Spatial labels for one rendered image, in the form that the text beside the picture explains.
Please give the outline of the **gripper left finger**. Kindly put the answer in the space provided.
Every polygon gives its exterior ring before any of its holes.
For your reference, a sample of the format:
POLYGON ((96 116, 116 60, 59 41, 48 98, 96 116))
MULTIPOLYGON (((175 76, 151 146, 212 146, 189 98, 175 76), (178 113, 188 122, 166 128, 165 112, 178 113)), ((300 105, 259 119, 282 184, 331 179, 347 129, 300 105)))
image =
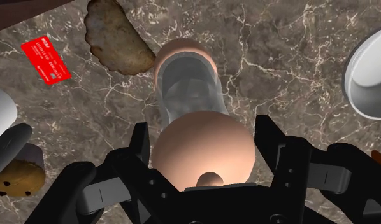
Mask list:
POLYGON ((104 209, 120 204, 133 224, 190 224, 178 190, 148 168, 147 123, 134 126, 128 147, 104 162, 67 165, 24 224, 96 224, 104 209))

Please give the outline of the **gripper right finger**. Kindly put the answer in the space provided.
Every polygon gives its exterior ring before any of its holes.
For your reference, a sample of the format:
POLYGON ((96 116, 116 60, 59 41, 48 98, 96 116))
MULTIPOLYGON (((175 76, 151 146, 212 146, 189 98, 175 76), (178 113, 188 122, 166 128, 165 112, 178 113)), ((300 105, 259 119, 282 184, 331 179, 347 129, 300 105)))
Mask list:
POLYGON ((307 188, 320 190, 352 224, 381 224, 381 163, 375 158, 347 143, 317 149, 286 136, 268 115, 256 116, 254 142, 280 200, 269 224, 336 224, 304 205, 307 188))

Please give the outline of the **peach and glass shaker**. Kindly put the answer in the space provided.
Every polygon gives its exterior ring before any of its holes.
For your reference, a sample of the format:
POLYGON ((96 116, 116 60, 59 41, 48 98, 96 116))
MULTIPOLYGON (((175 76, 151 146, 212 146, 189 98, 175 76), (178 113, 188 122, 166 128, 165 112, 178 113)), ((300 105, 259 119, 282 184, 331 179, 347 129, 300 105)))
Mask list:
POLYGON ((229 115, 205 48, 191 39, 166 43, 155 59, 154 83, 162 131, 152 167, 179 191, 246 182, 255 163, 254 139, 229 115))

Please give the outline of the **chocolate chip muffin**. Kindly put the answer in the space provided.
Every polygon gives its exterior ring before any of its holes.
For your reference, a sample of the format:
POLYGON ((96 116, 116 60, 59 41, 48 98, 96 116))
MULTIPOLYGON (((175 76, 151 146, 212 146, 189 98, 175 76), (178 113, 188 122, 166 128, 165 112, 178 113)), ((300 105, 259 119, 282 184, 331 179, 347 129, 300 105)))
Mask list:
POLYGON ((43 151, 26 143, 19 154, 0 172, 0 196, 28 197, 45 184, 43 151))

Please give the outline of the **white bowl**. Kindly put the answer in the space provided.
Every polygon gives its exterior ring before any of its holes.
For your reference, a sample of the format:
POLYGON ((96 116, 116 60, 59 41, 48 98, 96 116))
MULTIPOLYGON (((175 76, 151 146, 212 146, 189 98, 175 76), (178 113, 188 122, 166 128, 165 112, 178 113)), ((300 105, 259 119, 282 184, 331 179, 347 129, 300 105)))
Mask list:
POLYGON ((341 87, 357 113, 381 120, 381 27, 352 50, 343 70, 341 87))

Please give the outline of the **red card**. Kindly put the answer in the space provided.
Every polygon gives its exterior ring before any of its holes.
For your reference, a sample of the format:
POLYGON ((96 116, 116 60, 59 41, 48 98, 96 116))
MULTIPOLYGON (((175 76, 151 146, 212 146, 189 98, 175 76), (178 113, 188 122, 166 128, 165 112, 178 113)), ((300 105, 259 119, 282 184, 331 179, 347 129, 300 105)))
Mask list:
POLYGON ((69 70, 47 36, 23 43, 21 49, 47 85, 71 78, 69 70))

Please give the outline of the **brown baked pastry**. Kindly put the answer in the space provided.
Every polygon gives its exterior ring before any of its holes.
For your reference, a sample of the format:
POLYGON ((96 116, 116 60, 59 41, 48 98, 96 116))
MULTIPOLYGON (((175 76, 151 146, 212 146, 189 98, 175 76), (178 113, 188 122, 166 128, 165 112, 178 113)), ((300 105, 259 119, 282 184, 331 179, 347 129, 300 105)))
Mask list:
POLYGON ((137 75, 153 67, 155 54, 116 0, 90 0, 87 11, 85 40, 103 66, 123 75, 137 75))

